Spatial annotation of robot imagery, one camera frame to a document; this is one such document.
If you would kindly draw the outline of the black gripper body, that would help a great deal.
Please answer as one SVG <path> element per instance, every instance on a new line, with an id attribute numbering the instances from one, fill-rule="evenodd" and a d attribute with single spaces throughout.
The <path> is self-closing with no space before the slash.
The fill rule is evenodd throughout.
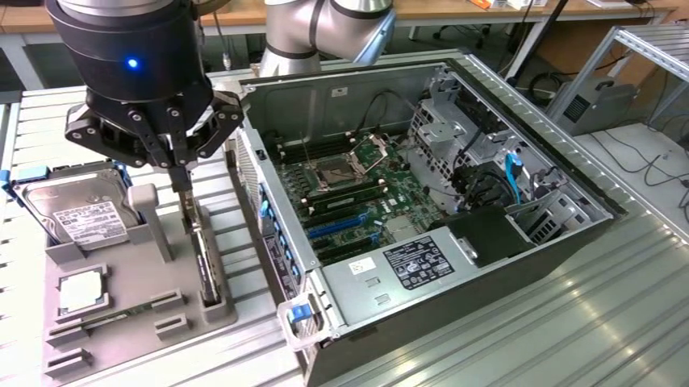
<path id="1" fill-rule="evenodd" d="M 212 91 L 192 2 L 47 2 L 87 86 L 96 120 L 132 133 L 139 114 L 156 135 L 185 135 Z"/>

